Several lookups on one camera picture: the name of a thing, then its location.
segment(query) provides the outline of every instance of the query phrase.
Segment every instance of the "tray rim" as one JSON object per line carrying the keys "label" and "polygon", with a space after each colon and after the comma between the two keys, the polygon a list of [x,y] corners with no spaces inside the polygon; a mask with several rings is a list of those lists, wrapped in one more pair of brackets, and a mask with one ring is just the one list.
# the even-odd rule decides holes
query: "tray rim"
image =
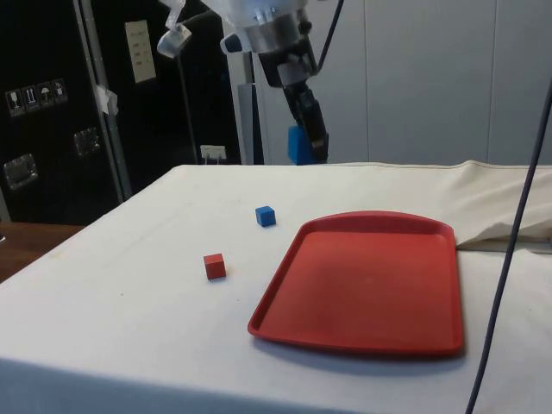
{"label": "tray rim", "polygon": [[[304,238],[308,234],[320,231],[319,229],[317,229],[318,224],[328,223],[328,222],[336,221],[340,219],[355,219],[355,218],[367,219],[367,218],[380,218],[380,217],[398,218],[398,219],[403,219],[405,221],[416,221],[418,223],[432,224],[436,226],[436,229],[438,229],[439,231],[429,232],[429,233],[410,232],[410,234],[443,235],[447,243],[449,244],[448,246],[449,250],[451,252],[454,252],[450,257],[451,266],[449,269],[449,272],[451,274],[451,279],[454,282],[452,284],[451,293],[450,293],[452,297],[451,305],[453,307],[452,317],[453,317],[453,325],[454,325],[453,326],[453,344],[451,347],[418,348],[418,349],[411,349],[411,350],[389,349],[389,348],[378,348],[378,347],[359,348],[359,347],[334,345],[334,344],[328,344],[328,343],[324,344],[324,343],[294,340],[289,337],[285,338],[285,337],[267,335],[260,330],[260,325],[262,324],[262,321],[265,315],[267,314],[276,294],[278,293],[279,286],[285,279],[285,276],[287,274],[287,269],[295,259],[295,255],[297,254],[297,251],[298,251],[297,246],[300,246],[300,244],[303,242]],[[270,341],[270,342],[278,342],[278,343],[283,343],[288,345],[299,346],[301,348],[347,353],[347,354],[382,354],[382,355],[401,355],[401,356],[411,355],[411,356],[435,356],[435,357],[458,355],[465,347],[465,339],[464,339],[463,309],[461,306],[460,276],[458,272],[458,265],[457,265],[457,258],[456,258],[455,232],[452,229],[452,227],[450,227],[446,223],[442,223],[437,220],[433,220],[423,216],[416,216],[412,214],[395,212],[395,211],[380,211],[380,210],[353,211],[353,212],[347,212],[347,213],[334,214],[331,216],[324,216],[314,220],[310,220],[309,222],[301,226],[301,228],[295,235],[292,241],[292,244],[290,245],[287,252],[285,253],[284,259],[278,266],[278,269],[273,275],[267,289],[265,290],[265,293],[260,299],[260,302],[258,303],[253,315],[251,316],[251,319],[249,320],[248,332],[254,337],[257,337],[266,341]]]}

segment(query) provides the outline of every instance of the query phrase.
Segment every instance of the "red tray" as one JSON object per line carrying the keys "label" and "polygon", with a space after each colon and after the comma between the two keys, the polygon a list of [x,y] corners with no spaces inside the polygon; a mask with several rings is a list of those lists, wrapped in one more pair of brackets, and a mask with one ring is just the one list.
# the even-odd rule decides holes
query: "red tray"
{"label": "red tray", "polygon": [[454,231],[391,212],[305,224],[248,330],[259,338],[357,354],[449,356],[464,334]]}

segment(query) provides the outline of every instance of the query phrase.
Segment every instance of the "red cube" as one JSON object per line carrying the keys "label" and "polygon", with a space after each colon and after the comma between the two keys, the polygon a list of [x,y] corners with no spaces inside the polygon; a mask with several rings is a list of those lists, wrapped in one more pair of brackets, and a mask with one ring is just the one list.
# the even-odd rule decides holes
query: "red cube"
{"label": "red cube", "polygon": [[224,266],[224,258],[222,254],[213,254],[205,256],[205,270],[207,271],[207,279],[220,279],[226,277],[226,268]]}

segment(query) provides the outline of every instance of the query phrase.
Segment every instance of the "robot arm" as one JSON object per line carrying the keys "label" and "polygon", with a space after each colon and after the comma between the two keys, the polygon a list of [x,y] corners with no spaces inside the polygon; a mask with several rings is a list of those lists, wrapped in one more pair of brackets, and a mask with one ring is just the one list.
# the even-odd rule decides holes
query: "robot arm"
{"label": "robot arm", "polygon": [[[312,52],[309,22],[305,7],[308,0],[203,0],[203,3],[235,27],[221,41],[225,53],[253,52],[259,55],[268,84],[284,91],[297,124],[309,138],[313,159],[328,159],[329,135],[320,104],[307,86],[318,74]],[[161,53],[174,57],[191,36],[177,20],[185,0],[161,0],[171,8],[167,20],[170,29],[160,41]]]}

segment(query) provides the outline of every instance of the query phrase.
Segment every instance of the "black cable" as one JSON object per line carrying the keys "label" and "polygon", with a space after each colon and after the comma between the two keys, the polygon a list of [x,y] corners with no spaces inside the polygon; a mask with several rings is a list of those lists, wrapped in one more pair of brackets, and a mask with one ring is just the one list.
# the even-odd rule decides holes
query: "black cable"
{"label": "black cable", "polygon": [[324,66],[324,62],[326,61],[329,45],[334,38],[334,33],[336,32],[337,22],[339,22],[339,16],[342,13],[344,1],[345,0],[339,0],[339,3],[337,4],[336,12],[334,14],[334,20],[329,27],[328,37],[326,38],[326,42],[324,43],[324,47],[322,49],[322,54],[320,55],[320,60],[318,61],[317,73],[320,73],[320,71],[322,71],[322,66]]}
{"label": "black cable", "polygon": [[470,396],[469,403],[467,404],[466,414],[472,414],[474,412],[475,402],[477,401],[477,396],[480,393],[481,382],[483,380],[483,376],[485,375],[486,364],[489,360],[489,354],[491,352],[492,335],[494,334],[494,327],[496,325],[497,316],[499,314],[500,301],[502,300],[506,280],[508,279],[511,259],[516,248],[516,243],[518,242],[519,228],[524,217],[525,206],[527,205],[527,199],[529,198],[530,189],[533,184],[533,178],[535,178],[536,166],[538,165],[538,161],[543,150],[544,136],[546,135],[546,129],[548,126],[551,110],[552,80],[550,81],[549,91],[544,103],[543,115],[541,117],[541,123],[538,129],[535,149],[533,150],[533,158],[531,159],[529,171],[527,172],[527,178],[525,179],[524,189],[522,191],[521,199],[519,200],[519,206],[517,207],[516,218],[511,229],[510,241],[508,243],[508,249],[506,250],[504,265],[502,266],[502,273],[500,274],[499,287],[497,288],[497,292],[494,296],[494,302],[492,303],[491,317],[489,319],[489,326],[486,331],[485,345],[483,346],[480,367],[477,371],[477,376],[475,377],[474,389],[472,390],[472,395]]}
{"label": "black cable", "polygon": [[210,17],[218,18],[219,16],[213,10],[209,9],[207,11],[204,11],[203,13],[195,15],[194,17],[190,17],[189,19],[184,20],[182,24],[184,24],[187,28],[189,28],[190,26],[193,26],[197,22],[201,22],[202,20],[208,19]]}

